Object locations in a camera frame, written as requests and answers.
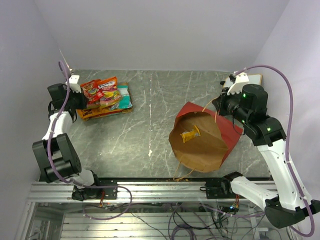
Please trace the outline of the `Doritos chip bag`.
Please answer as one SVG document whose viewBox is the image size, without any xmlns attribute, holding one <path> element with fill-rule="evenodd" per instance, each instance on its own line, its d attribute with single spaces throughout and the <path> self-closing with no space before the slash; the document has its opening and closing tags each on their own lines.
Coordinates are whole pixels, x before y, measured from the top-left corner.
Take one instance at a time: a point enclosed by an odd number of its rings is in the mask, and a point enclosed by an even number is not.
<svg viewBox="0 0 320 240">
<path fill-rule="evenodd" d="M 126 114 L 133 111 L 133 104 L 127 82 L 120 83 L 117 90 L 121 94 L 121 98 L 117 102 L 110 104 L 111 101 L 102 97 L 97 102 L 90 105 L 90 108 L 77 110 L 78 116 L 83 121 L 97 119 L 112 115 Z"/>
</svg>

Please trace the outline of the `red snack packet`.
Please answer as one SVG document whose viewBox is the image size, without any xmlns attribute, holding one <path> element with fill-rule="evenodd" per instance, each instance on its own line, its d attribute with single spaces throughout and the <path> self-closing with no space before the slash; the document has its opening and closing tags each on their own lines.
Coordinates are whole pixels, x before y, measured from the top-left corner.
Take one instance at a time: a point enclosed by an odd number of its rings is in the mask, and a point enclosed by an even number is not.
<svg viewBox="0 0 320 240">
<path fill-rule="evenodd" d="M 102 97 L 104 97 L 102 90 L 99 88 L 100 82 L 100 79 L 94 79 L 80 85 L 81 89 L 83 90 L 83 94 L 87 99 L 88 105 L 95 103 L 99 101 Z"/>
</svg>

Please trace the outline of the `red brown paper bag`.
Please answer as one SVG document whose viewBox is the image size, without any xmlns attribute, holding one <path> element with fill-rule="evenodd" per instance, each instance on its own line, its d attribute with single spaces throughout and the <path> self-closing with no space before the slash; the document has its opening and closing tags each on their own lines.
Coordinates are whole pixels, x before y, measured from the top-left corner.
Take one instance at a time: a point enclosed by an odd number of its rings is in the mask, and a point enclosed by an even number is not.
<svg viewBox="0 0 320 240">
<path fill-rule="evenodd" d="M 172 179 L 176 182 L 189 177 L 193 172 L 217 171 L 226 160 L 224 157 L 228 147 L 215 124 L 215 111 L 207 109 L 202 112 L 203 108 L 204 106 L 187 102 L 175 117 L 168 140 L 178 166 L 190 169 L 184 176 L 177 176 L 175 172 Z M 201 136 L 183 143 L 180 134 L 191 131 L 194 125 L 199 128 Z"/>
</svg>

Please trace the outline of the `teal snack packet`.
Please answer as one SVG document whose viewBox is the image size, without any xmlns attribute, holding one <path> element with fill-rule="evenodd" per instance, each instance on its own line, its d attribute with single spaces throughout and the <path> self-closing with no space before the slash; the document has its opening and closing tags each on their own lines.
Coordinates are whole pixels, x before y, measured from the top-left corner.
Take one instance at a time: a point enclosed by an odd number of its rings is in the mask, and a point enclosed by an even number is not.
<svg viewBox="0 0 320 240">
<path fill-rule="evenodd" d="M 125 110 L 125 109 L 130 109 L 133 105 L 131 102 L 131 97 L 129 93 L 129 86 L 126 84 L 122 84 L 118 86 L 118 90 L 122 96 L 121 100 L 114 105 L 111 105 L 108 109 L 110 111 L 113 110 Z"/>
</svg>

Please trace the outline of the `yellow M&M's packet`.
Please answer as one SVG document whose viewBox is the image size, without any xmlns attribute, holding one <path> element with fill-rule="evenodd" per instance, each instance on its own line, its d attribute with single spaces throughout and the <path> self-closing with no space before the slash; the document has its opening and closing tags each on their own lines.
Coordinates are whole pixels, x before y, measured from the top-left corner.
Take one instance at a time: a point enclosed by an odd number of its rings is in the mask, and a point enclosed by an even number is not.
<svg viewBox="0 0 320 240">
<path fill-rule="evenodd" d="M 182 138 L 182 142 L 186 143 L 196 137 L 200 137 L 201 133 L 199 128 L 196 125 L 194 125 L 191 131 L 185 131 L 181 133 L 180 136 Z"/>
</svg>

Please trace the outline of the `orange Kettle chip bag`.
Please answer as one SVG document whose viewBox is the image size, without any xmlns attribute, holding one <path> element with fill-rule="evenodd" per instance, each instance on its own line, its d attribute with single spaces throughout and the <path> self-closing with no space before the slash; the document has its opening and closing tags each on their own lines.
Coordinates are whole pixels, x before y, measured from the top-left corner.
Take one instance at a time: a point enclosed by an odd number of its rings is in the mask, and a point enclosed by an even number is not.
<svg viewBox="0 0 320 240">
<path fill-rule="evenodd" d="M 96 107 L 90 109 L 77 109 L 77 115 L 83 120 L 88 121 L 90 119 L 97 119 L 106 116 L 118 115 L 118 114 L 126 114 L 133 111 L 133 106 L 128 109 L 115 109 L 109 110 L 109 107 Z"/>
</svg>

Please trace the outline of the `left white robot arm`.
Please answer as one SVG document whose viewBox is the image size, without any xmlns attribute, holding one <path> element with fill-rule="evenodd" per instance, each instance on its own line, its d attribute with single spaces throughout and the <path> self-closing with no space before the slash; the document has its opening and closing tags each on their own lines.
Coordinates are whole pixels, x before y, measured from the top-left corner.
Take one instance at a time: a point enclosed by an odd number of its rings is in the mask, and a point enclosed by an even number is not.
<svg viewBox="0 0 320 240">
<path fill-rule="evenodd" d="M 40 141 L 32 144 L 41 182 L 70 182 L 72 199 L 78 201 L 97 199 L 102 194 L 99 178 L 82 167 L 80 158 L 67 134 L 77 120 L 76 110 L 85 108 L 87 100 L 82 91 L 73 92 L 65 83 L 47 88 L 51 101 L 48 105 L 49 127 Z"/>
</svg>

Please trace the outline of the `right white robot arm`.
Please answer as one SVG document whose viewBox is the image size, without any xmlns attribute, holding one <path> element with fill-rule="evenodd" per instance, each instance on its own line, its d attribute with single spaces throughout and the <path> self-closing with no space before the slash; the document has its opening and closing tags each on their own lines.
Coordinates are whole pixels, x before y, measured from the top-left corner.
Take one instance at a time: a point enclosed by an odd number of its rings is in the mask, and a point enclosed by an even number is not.
<svg viewBox="0 0 320 240">
<path fill-rule="evenodd" d="M 304 188 L 290 154 L 288 137 L 280 123 L 267 115 L 268 93 L 258 84 L 246 84 L 241 91 L 222 89 L 212 104 L 220 116 L 231 116 L 243 125 L 244 134 L 263 156 L 276 191 L 270 191 L 248 180 L 239 172 L 226 175 L 221 194 L 231 198 L 240 195 L 264 210 L 269 222 L 282 229 L 312 217 L 320 211 L 320 202 Z"/>
</svg>

